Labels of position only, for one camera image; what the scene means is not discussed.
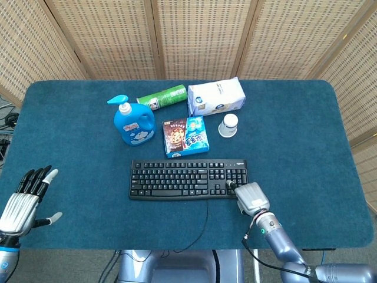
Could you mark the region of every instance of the blue cable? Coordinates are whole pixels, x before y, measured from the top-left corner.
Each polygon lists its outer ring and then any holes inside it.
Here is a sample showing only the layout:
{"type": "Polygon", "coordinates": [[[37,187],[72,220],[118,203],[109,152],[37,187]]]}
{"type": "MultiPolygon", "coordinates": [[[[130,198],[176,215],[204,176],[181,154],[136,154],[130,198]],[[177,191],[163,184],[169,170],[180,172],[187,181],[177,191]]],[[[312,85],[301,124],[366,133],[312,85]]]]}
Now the blue cable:
{"type": "Polygon", "coordinates": [[[325,263],[325,258],[326,258],[326,252],[323,251],[323,252],[322,252],[322,260],[320,261],[320,264],[321,264],[321,265],[325,263]]]}

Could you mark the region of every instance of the green spray can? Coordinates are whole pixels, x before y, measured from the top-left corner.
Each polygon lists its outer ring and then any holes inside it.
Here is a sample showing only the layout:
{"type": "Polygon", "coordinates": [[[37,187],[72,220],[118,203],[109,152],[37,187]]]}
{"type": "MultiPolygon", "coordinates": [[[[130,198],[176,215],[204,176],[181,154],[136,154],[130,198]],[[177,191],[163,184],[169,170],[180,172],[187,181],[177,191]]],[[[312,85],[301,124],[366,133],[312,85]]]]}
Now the green spray can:
{"type": "Polygon", "coordinates": [[[177,85],[176,87],[160,91],[159,93],[137,98],[136,101],[140,104],[148,106],[152,110],[156,110],[186,99],[187,91],[184,85],[181,84],[177,85]]]}

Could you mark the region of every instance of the black keyboard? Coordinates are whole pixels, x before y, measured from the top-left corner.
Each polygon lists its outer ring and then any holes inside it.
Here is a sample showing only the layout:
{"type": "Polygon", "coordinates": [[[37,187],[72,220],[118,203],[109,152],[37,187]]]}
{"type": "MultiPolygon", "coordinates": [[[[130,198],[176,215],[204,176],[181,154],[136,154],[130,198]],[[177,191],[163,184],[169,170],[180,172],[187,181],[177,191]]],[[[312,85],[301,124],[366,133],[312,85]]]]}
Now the black keyboard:
{"type": "Polygon", "coordinates": [[[226,181],[248,183],[246,160],[133,160],[130,199],[195,200],[235,198],[226,181]]]}

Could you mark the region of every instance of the table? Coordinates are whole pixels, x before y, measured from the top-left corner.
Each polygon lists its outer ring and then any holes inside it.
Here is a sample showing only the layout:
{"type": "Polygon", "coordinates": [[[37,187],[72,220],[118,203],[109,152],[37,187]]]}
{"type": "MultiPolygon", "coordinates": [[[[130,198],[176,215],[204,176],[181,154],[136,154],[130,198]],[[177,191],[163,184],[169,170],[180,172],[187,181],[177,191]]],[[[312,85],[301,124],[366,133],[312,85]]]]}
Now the table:
{"type": "MultiPolygon", "coordinates": [[[[40,81],[30,86],[0,178],[3,209],[21,177],[48,164],[59,169],[37,217],[63,217],[21,239],[24,248],[193,249],[242,248],[250,223],[235,200],[129,200],[133,159],[165,159],[161,122],[185,117],[187,104],[154,112],[151,141],[126,145],[113,125],[118,94],[136,97],[204,81],[40,81]]],[[[220,137],[224,113],[204,118],[210,151],[188,159],[246,159],[298,248],[367,245],[372,224],[333,88],[325,81],[241,81],[246,103],[234,113],[237,134],[220,137]]],[[[251,248],[267,248],[260,231],[251,248]]]]}

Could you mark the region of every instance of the paper cup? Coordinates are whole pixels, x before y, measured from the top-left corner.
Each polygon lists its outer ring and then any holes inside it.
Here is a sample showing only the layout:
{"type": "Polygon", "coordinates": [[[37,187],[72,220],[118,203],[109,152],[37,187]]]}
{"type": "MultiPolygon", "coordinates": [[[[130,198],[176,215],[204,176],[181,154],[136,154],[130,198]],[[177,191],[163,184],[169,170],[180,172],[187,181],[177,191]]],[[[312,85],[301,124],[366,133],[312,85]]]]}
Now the paper cup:
{"type": "Polygon", "coordinates": [[[226,114],[219,125],[219,133],[222,137],[233,137],[237,133],[238,118],[234,114],[226,114]]]}

